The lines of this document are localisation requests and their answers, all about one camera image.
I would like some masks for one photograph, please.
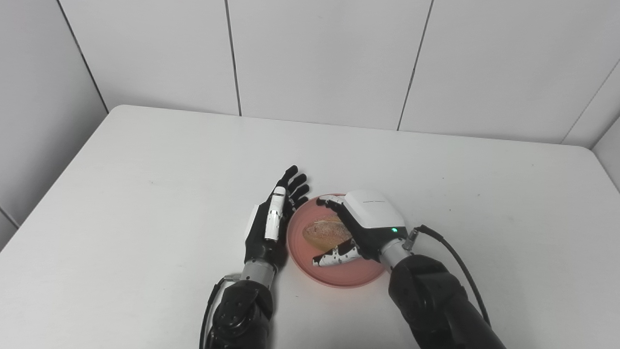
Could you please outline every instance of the bread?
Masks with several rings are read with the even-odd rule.
[[[302,231],[306,241],[322,252],[327,252],[351,238],[351,233],[337,215],[328,215],[308,224]]]

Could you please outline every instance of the robotic hand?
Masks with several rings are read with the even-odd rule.
[[[335,211],[353,238],[315,257],[314,264],[329,267],[359,256],[383,264],[391,273],[388,293],[421,349],[505,349],[488,323],[471,275],[439,233],[421,225],[407,235],[402,216],[385,197],[372,191],[321,196],[317,203]],[[453,253],[478,298],[484,319],[443,264],[411,253],[419,232],[439,240]]]
[[[206,340],[206,319],[222,279],[209,299],[202,325],[200,349],[256,348],[267,345],[269,321],[273,315],[271,285],[286,261],[286,227],[295,210],[308,201],[307,177],[289,168],[269,195],[255,210],[246,239],[244,268],[239,279],[224,290],[213,314],[213,325]]]

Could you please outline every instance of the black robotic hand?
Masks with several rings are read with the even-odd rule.
[[[295,210],[308,201],[306,194],[310,190],[305,174],[295,177],[298,171],[297,166],[291,166],[267,200],[258,206],[246,239],[240,280],[224,290],[205,339],[210,304],[221,284],[214,288],[203,319],[200,349],[267,346],[273,316],[272,281],[287,257],[286,227]]]
[[[308,198],[307,193],[310,187],[306,184],[308,177],[301,173],[298,174],[297,166],[291,166],[282,176],[271,194],[265,202],[263,202],[254,217],[254,223],[250,228],[250,233],[246,239],[246,257],[244,263],[252,259],[261,259],[273,265],[276,269],[282,268],[286,262],[286,228],[295,210],[303,205]],[[281,212],[273,212],[272,200],[274,196],[283,199]],[[277,237],[275,239],[266,238],[267,221],[269,215],[276,217],[280,215],[279,226],[277,227]]]

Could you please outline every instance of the robot finger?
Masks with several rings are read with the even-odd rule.
[[[295,177],[297,172],[299,172],[299,168],[297,168],[297,165],[293,165],[293,166],[289,167],[288,170],[286,170],[286,172],[284,172],[284,175],[282,176],[282,179],[280,179],[278,181],[278,184],[276,184],[276,186],[281,186],[283,188],[287,188],[288,187],[288,182],[291,180],[291,178]]]
[[[322,255],[318,255],[312,258],[313,266],[332,266],[341,265],[354,261],[361,257],[359,248],[355,244],[355,241],[350,238],[349,240],[334,247],[333,250],[327,251]]]
[[[294,209],[295,210],[298,209],[301,205],[305,204],[306,202],[308,202],[308,197],[307,196],[302,197],[301,199],[295,202]]]
[[[305,196],[308,192],[310,192],[310,186],[304,184],[300,186],[293,194],[291,194],[291,200],[293,200],[293,202],[297,202],[297,200],[301,199],[301,197]]]
[[[319,206],[326,206],[328,209],[338,211],[343,207],[344,200],[342,196],[337,195],[321,195],[316,200],[316,204]]]
[[[288,187],[287,187],[287,190],[288,190],[289,194],[294,193],[295,190],[297,190],[297,188],[299,188],[307,180],[308,180],[308,177],[306,176],[305,173],[302,173],[299,176],[295,177],[295,179],[293,179],[291,184],[289,184]]]

